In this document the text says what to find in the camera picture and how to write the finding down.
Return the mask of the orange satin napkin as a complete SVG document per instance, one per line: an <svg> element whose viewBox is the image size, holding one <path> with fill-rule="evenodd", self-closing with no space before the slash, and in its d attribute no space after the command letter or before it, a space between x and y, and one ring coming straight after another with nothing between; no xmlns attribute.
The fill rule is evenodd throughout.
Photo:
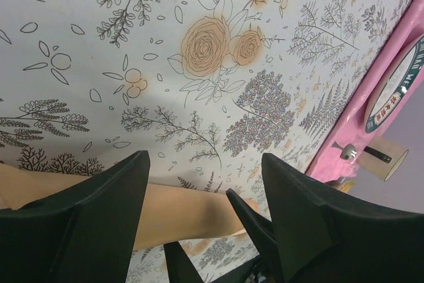
<svg viewBox="0 0 424 283"><path fill-rule="evenodd" d="M86 181L85 176L20 170L1 165L1 208L24 205ZM174 241L245 234L224 194L148 184L134 240L135 251Z"/></svg>

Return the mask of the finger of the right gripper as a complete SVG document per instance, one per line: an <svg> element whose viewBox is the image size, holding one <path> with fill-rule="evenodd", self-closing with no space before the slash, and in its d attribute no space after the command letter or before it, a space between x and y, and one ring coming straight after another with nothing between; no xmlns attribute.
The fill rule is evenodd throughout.
<svg viewBox="0 0 424 283"><path fill-rule="evenodd" d="M284 282L272 222L250 207L233 189L226 191L235 213L276 282Z"/></svg>
<svg viewBox="0 0 424 283"><path fill-rule="evenodd" d="M198 271L178 242L164 245L169 283L203 283Z"/></svg>

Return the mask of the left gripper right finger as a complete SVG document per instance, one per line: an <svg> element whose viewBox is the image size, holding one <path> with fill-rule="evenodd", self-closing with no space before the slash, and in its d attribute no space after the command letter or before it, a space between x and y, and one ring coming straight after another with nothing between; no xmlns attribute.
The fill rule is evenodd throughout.
<svg viewBox="0 0 424 283"><path fill-rule="evenodd" d="M422 282L423 215L370 203L273 154L262 177L284 282Z"/></svg>

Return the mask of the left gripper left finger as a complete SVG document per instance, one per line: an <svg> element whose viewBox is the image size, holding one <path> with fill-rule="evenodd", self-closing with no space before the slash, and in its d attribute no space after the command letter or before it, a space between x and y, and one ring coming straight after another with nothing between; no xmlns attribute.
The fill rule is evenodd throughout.
<svg viewBox="0 0 424 283"><path fill-rule="evenodd" d="M137 151L66 190L1 210L2 282L124 282L148 184Z"/></svg>

